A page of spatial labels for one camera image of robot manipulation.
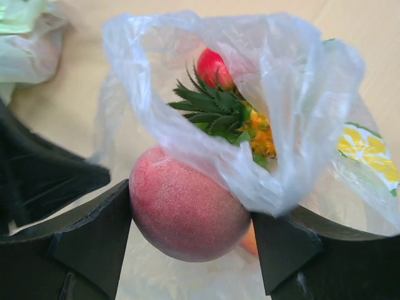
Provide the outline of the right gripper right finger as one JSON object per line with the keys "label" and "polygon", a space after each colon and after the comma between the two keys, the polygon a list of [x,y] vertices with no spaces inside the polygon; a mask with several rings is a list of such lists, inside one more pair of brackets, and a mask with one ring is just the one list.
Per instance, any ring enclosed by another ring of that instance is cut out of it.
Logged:
{"label": "right gripper right finger", "polygon": [[251,214],[272,299],[399,299],[399,236],[330,221],[302,206]]}

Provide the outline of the pink peach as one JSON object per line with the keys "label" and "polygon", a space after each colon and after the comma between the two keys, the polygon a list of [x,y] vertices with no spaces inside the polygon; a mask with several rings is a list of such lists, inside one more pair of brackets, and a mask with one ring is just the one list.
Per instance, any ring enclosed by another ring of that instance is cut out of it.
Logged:
{"label": "pink peach", "polygon": [[248,232],[251,215],[227,190],[152,147],[129,178],[132,217],[155,248],[186,262],[212,261]]}

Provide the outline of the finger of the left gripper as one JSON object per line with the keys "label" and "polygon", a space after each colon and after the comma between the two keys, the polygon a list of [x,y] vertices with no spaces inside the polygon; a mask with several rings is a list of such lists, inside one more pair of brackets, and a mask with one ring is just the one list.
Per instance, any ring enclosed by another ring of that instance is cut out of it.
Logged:
{"label": "finger of the left gripper", "polygon": [[1,105],[1,235],[108,185],[109,170],[31,132]]}

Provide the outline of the green plastic bag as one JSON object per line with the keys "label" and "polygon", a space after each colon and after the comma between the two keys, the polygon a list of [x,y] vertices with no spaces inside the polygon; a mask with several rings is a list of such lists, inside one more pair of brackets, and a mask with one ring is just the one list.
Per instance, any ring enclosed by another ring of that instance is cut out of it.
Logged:
{"label": "green plastic bag", "polygon": [[1,1],[1,101],[19,86],[52,79],[68,20],[56,1]]}

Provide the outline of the red apple in bag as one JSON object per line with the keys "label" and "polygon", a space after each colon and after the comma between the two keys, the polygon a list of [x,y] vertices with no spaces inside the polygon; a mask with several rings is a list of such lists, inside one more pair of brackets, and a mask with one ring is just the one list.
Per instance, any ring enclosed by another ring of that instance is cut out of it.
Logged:
{"label": "red apple in bag", "polygon": [[206,48],[198,57],[196,71],[199,77],[210,87],[217,88],[220,85],[225,90],[232,90],[235,87],[222,57]]}

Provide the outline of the small pineapple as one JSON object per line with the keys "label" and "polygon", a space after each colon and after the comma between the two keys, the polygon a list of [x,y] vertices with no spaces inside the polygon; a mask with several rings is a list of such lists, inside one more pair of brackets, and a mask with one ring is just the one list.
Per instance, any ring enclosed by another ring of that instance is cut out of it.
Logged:
{"label": "small pineapple", "polygon": [[182,116],[209,136],[220,137],[233,145],[247,142],[253,161],[264,169],[276,159],[271,124],[267,117],[255,109],[235,86],[225,90],[208,86],[197,74],[189,76],[194,91],[177,82],[173,89],[179,102],[169,102],[171,108],[182,111]]}

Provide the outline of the clear plastic fruit bag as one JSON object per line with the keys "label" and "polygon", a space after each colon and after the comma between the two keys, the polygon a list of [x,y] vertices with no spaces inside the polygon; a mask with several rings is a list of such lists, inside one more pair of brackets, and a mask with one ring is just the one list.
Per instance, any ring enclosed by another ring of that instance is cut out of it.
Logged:
{"label": "clear plastic fruit bag", "polygon": [[364,63],[288,14],[107,21],[92,160],[128,178],[118,299],[398,299],[399,166]]}

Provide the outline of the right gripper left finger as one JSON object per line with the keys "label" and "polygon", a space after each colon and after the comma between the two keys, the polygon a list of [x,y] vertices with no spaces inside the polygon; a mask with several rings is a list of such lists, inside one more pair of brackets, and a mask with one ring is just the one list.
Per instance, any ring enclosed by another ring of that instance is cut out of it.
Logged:
{"label": "right gripper left finger", "polygon": [[1,236],[1,299],[115,299],[131,226],[128,180]]}

